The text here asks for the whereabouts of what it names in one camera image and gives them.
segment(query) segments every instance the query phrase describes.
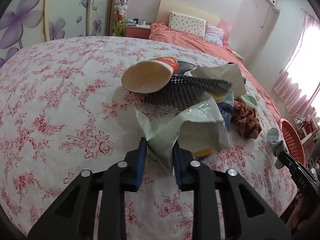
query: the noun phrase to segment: metal screw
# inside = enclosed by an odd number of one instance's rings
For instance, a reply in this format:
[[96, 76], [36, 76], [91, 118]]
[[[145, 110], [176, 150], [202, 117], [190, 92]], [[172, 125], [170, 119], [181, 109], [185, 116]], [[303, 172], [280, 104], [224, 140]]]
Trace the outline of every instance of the metal screw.
[[236, 170], [234, 170], [234, 169], [230, 169], [230, 170], [228, 170], [228, 174], [230, 176], [236, 176], [238, 174], [238, 172]]
[[89, 170], [84, 170], [84, 171], [82, 171], [82, 172], [81, 172], [81, 176], [82, 176], [82, 177], [88, 177], [88, 176], [90, 176], [90, 171], [89, 171]]
[[199, 166], [200, 166], [200, 162], [198, 162], [198, 161], [191, 161], [191, 162], [190, 162], [190, 165], [191, 165], [192, 167], [199, 167]]
[[126, 166], [128, 166], [127, 162], [125, 162], [125, 161], [118, 162], [118, 167], [119, 168], [125, 168]]

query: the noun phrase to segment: pink nightstand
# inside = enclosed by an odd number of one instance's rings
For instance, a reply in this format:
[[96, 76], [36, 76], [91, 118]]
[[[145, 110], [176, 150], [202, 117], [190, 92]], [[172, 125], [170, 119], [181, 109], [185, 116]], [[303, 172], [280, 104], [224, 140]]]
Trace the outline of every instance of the pink nightstand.
[[139, 39], [149, 39], [150, 25], [127, 25], [125, 36]]

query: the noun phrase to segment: pink comforter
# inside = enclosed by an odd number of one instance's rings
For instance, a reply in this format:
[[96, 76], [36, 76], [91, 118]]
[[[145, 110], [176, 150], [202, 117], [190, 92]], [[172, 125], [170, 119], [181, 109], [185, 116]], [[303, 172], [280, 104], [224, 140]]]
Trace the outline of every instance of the pink comforter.
[[274, 101], [270, 98], [270, 96], [262, 88], [262, 86], [255, 80], [255, 78], [249, 73], [245, 66], [232, 53], [232, 50], [226, 44], [221, 47], [191, 34], [171, 31], [169, 30], [167, 25], [165, 25], [165, 23], [152, 24], [149, 39], [153, 41], [162, 41], [165, 43], [179, 45], [187, 49], [194, 49], [205, 54], [209, 54], [214, 57], [226, 60], [228, 62], [238, 63], [241, 72], [244, 73], [247, 80], [249, 80], [260, 93], [262, 98], [265, 100], [268, 109], [275, 117], [276, 121], [278, 122], [281, 119], [279, 110]]

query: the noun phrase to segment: nightstand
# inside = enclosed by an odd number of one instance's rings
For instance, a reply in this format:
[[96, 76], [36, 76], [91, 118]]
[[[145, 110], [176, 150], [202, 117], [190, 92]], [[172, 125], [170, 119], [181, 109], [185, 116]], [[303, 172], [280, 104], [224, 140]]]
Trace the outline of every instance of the nightstand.
[[243, 63], [243, 61], [244, 61], [244, 58], [243, 57], [241, 57], [238, 53], [236, 53], [235, 51], [232, 51], [233, 52], [233, 54], [235, 54], [236, 55], [236, 57], [240, 60], [240, 62], [241, 63]]
[[150, 28], [150, 25], [127, 25], [125, 37], [149, 39]]

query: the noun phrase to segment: floral pillow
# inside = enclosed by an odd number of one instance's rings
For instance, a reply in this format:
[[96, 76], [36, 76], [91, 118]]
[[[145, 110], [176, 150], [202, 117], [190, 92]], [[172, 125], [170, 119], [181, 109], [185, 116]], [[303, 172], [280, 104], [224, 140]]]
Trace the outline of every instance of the floral pillow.
[[171, 12], [169, 18], [169, 29], [204, 38], [205, 23], [205, 20], [196, 17]]

